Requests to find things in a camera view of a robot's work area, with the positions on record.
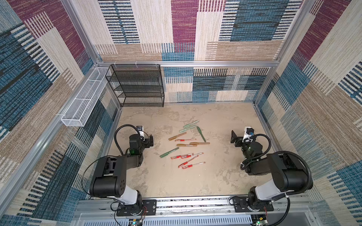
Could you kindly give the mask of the brown marker middle right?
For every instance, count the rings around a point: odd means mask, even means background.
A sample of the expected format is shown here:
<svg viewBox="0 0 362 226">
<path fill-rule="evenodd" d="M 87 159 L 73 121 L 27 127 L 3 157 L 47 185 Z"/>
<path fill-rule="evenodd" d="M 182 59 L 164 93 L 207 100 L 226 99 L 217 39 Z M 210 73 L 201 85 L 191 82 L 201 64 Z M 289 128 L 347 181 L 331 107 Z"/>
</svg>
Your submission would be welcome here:
<svg viewBox="0 0 362 226">
<path fill-rule="evenodd" d="M 210 142 L 190 142 L 189 145 L 209 145 Z"/>
</svg>

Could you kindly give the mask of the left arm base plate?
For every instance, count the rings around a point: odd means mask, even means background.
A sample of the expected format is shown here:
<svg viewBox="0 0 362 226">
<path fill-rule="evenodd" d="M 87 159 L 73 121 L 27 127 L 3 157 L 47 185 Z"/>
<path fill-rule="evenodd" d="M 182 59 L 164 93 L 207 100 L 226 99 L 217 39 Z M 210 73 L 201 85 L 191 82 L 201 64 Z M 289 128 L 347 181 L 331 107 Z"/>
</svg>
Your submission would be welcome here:
<svg viewBox="0 0 362 226">
<path fill-rule="evenodd" d="M 119 204 L 116 211 L 117 217 L 128 216 L 154 216 L 156 214 L 157 200 L 142 200 L 133 205 L 121 205 Z"/>
</svg>

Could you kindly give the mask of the red gel pen bottom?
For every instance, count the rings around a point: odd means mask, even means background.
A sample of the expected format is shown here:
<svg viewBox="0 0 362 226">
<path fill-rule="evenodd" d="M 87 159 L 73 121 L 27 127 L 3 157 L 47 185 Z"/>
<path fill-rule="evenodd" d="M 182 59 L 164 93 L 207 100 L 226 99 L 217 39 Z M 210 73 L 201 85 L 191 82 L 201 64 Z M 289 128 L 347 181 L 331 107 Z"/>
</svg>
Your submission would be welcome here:
<svg viewBox="0 0 362 226">
<path fill-rule="evenodd" d="M 190 165 L 182 166 L 182 169 L 188 169 L 188 168 L 195 167 L 195 166 L 198 166 L 198 165 L 203 165 L 203 164 L 205 164 L 205 163 L 206 163 L 206 162 L 200 162 L 200 163 L 195 163 L 195 164 L 190 164 Z"/>
</svg>

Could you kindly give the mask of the brown marker middle left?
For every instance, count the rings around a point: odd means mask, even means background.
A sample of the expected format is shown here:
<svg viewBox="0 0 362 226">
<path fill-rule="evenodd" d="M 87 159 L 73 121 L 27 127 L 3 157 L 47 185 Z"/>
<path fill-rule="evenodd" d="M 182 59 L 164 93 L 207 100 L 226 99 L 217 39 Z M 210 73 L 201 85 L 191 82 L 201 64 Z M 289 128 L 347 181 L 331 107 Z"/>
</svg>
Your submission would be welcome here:
<svg viewBox="0 0 362 226">
<path fill-rule="evenodd" d="M 177 147 L 197 147 L 197 144 L 177 144 Z"/>
</svg>

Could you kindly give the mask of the red gel pen right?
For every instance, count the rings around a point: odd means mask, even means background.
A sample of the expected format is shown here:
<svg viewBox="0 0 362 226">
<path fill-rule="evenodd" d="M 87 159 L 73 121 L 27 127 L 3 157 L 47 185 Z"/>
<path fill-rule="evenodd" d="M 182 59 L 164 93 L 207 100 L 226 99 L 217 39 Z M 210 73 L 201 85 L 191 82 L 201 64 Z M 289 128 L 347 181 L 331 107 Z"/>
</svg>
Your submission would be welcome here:
<svg viewBox="0 0 362 226">
<path fill-rule="evenodd" d="M 181 158 L 185 159 L 185 158 L 190 158 L 192 156 L 202 155 L 202 154 L 204 154 L 204 153 L 189 153 L 189 154 L 186 154 L 186 155 L 182 155 Z"/>
</svg>

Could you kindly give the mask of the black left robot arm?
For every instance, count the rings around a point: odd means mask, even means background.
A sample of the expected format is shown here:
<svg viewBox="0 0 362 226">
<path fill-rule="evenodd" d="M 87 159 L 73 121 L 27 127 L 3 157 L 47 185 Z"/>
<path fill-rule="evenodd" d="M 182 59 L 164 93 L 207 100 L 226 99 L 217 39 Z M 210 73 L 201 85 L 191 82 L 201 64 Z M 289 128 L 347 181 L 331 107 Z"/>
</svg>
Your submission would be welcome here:
<svg viewBox="0 0 362 226">
<path fill-rule="evenodd" d="M 136 133 L 129 136 L 129 148 L 123 152 L 117 141 L 117 133 L 126 127 L 134 129 Z M 143 126 L 125 124 L 116 129 L 114 141 L 120 155 L 106 155 L 92 162 L 90 166 L 96 164 L 96 169 L 90 187 L 86 189 L 82 179 L 81 188 L 90 197 L 111 199 L 117 203 L 118 207 L 112 209 L 116 216 L 146 215 L 147 206 L 143 203 L 142 195 L 126 184 L 126 175 L 129 169 L 142 165 L 144 150 L 154 145 L 153 136 L 148 135 Z"/>
</svg>

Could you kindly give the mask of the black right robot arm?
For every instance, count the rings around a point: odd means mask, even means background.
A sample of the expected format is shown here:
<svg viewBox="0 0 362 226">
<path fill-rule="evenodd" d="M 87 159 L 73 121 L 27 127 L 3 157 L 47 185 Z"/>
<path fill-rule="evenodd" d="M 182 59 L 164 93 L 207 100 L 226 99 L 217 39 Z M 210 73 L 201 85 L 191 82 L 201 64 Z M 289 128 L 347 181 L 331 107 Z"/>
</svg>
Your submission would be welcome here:
<svg viewBox="0 0 362 226">
<path fill-rule="evenodd" d="M 272 176 L 264 184 L 252 187 L 247 195 L 231 197 L 229 204 L 236 212 L 273 211 L 274 201 L 313 188 L 312 173 L 306 161 L 289 151 L 270 153 L 272 143 L 267 135 L 255 134 L 253 128 L 246 127 L 242 137 L 231 132 L 231 143 L 241 148 L 245 157 L 241 170 L 250 176 Z"/>
</svg>

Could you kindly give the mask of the red gel pen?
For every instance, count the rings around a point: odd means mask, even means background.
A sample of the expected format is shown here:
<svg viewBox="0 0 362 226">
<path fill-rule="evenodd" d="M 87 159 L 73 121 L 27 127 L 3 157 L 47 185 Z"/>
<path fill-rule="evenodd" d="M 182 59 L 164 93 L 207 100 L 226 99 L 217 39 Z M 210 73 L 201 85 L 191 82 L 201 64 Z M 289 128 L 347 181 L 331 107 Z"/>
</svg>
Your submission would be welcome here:
<svg viewBox="0 0 362 226">
<path fill-rule="evenodd" d="M 194 155 L 194 153 L 188 153 L 188 154 L 184 154 L 184 155 L 173 156 L 173 157 L 171 157 L 171 159 L 185 159 L 185 158 L 189 158 L 193 155 Z"/>
<path fill-rule="evenodd" d="M 176 139 L 174 140 L 175 142 L 184 142 L 184 141 L 195 141 L 197 140 L 196 138 L 190 138 L 190 139 Z"/>
<path fill-rule="evenodd" d="M 192 156 L 202 155 L 202 154 L 204 154 L 204 153 L 189 153 L 189 154 L 186 154 L 186 155 L 182 155 L 181 158 L 185 159 L 185 158 L 190 158 Z"/>
<path fill-rule="evenodd" d="M 198 165 L 203 165 L 203 164 L 205 164 L 205 163 L 206 163 L 206 162 L 200 162 L 200 163 L 195 163 L 195 164 L 190 164 L 190 165 L 182 166 L 182 169 L 188 169 L 188 168 L 195 167 L 195 166 L 198 166 Z"/>
</svg>

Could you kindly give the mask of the light green marker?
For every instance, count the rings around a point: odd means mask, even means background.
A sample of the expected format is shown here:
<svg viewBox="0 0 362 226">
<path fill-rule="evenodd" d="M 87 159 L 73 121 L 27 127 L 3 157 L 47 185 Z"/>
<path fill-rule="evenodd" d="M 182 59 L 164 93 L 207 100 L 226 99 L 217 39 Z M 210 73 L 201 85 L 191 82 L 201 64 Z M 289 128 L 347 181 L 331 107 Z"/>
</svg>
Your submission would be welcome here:
<svg viewBox="0 0 362 226">
<path fill-rule="evenodd" d="M 194 122 L 191 122 L 191 123 L 189 123 L 189 124 L 184 125 L 184 127 L 183 127 L 183 128 L 188 128 L 188 127 L 191 127 L 191 126 L 193 126 L 193 125 L 197 124 L 198 122 L 199 122 L 199 120 L 196 120 L 196 121 L 194 121 Z"/>
<path fill-rule="evenodd" d="M 186 132 L 188 130 L 192 130 L 193 128 L 196 128 L 196 127 L 197 127 L 197 125 L 192 125 L 192 126 L 189 126 L 187 128 L 183 128 L 182 130 L 179 130 L 179 132 L 184 133 L 184 132 Z"/>
</svg>

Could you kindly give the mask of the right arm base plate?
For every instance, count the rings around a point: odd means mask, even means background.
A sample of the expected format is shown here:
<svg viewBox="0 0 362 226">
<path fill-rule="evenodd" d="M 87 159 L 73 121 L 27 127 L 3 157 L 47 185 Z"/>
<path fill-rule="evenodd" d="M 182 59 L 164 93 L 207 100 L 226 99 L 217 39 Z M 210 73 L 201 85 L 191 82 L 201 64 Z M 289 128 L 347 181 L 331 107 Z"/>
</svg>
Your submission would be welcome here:
<svg viewBox="0 0 362 226">
<path fill-rule="evenodd" d="M 235 212 L 270 212 L 274 211 L 271 201 L 261 201 L 256 198 L 248 200 L 246 196 L 232 196 L 229 204 L 234 207 Z"/>
</svg>

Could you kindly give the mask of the dark green pen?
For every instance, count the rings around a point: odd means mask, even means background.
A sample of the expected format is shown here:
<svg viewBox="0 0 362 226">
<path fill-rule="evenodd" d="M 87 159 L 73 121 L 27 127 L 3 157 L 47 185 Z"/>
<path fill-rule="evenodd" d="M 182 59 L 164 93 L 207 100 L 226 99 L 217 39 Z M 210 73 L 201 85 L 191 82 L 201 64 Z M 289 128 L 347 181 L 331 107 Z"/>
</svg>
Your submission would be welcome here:
<svg viewBox="0 0 362 226">
<path fill-rule="evenodd" d="M 204 135 L 203 135 L 203 133 L 202 133 L 201 128 L 200 128 L 199 126 L 197 126 L 196 128 L 197 128 L 197 130 L 198 130 L 198 132 L 199 132 L 200 136 L 202 137 L 203 141 L 204 141 L 204 142 L 206 142 L 206 139 L 205 139 L 205 137 L 204 137 Z"/>
<path fill-rule="evenodd" d="M 170 150 L 170 151 L 168 151 L 168 152 L 166 152 L 166 153 L 164 153 L 164 154 L 160 155 L 160 158 L 164 158 L 164 157 L 166 157 L 167 155 L 169 155 L 169 154 L 171 154 L 171 153 L 175 152 L 175 151 L 176 151 L 176 150 L 178 150 L 178 149 L 179 149 L 179 147 L 176 147 L 176 148 L 174 148 L 174 149 L 172 149 L 172 150 Z"/>
</svg>

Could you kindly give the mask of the red gel pen left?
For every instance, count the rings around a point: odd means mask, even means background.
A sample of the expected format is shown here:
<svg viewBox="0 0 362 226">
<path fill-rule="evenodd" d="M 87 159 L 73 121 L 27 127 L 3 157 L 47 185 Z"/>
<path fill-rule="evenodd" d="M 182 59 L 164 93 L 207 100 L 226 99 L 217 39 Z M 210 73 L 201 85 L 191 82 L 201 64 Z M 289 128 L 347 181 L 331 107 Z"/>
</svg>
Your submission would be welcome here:
<svg viewBox="0 0 362 226">
<path fill-rule="evenodd" d="M 194 155 L 194 153 L 188 153 L 188 154 L 184 154 L 184 155 L 173 156 L 173 157 L 171 157 L 171 159 L 185 159 L 185 158 L 189 158 L 193 155 Z"/>
</svg>

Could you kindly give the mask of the brown marker upper left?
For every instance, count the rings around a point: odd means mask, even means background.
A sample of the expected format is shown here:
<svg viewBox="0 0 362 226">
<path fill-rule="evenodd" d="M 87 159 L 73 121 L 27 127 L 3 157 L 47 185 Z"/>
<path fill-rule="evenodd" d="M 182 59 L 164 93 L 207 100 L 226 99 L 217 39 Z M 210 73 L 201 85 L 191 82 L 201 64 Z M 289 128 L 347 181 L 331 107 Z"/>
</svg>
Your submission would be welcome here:
<svg viewBox="0 0 362 226">
<path fill-rule="evenodd" d="M 185 134 L 187 134 L 187 132 L 183 132 L 183 133 L 180 133 L 180 134 L 178 134 L 178 135 L 175 135 L 175 136 L 173 136 L 173 137 L 170 137 L 168 140 L 174 140 L 174 139 L 176 139 L 176 138 L 178 138 L 178 137 L 180 137 L 180 136 L 183 136 L 183 135 L 185 135 Z"/>
</svg>

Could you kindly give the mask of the brown marker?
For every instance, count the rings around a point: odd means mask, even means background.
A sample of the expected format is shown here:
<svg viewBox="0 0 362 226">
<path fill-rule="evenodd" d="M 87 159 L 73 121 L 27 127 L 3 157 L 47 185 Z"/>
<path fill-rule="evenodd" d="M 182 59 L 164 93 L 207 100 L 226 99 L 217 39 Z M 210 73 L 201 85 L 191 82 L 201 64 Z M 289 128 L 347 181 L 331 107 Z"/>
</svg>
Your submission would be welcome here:
<svg viewBox="0 0 362 226">
<path fill-rule="evenodd" d="M 210 142 L 190 142 L 189 145 L 209 145 Z"/>
<path fill-rule="evenodd" d="M 170 137 L 168 140 L 174 140 L 174 139 L 176 139 L 176 138 L 178 138 L 178 137 L 180 137 L 180 136 L 183 136 L 183 135 L 185 135 L 185 134 L 187 134 L 187 132 L 183 132 L 183 133 L 180 133 L 180 134 L 178 134 L 178 135 L 175 135 L 175 136 L 173 136 L 173 137 Z"/>
<path fill-rule="evenodd" d="M 197 144 L 177 144 L 177 147 L 197 147 Z"/>
</svg>

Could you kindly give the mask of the red gel pen diagonal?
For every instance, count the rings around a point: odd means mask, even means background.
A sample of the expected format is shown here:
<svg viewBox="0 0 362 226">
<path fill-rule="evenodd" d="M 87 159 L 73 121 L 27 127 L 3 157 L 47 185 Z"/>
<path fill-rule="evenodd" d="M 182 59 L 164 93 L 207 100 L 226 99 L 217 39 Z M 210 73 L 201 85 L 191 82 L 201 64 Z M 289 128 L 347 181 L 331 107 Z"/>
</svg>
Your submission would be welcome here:
<svg viewBox="0 0 362 226">
<path fill-rule="evenodd" d="M 180 164 L 180 165 L 178 166 L 178 168 L 181 168 L 181 167 L 186 166 L 189 162 L 191 162 L 191 161 L 194 160 L 195 158 L 198 158 L 198 155 L 196 155 L 196 156 L 194 156 L 193 158 L 187 160 L 186 162 Z"/>
</svg>

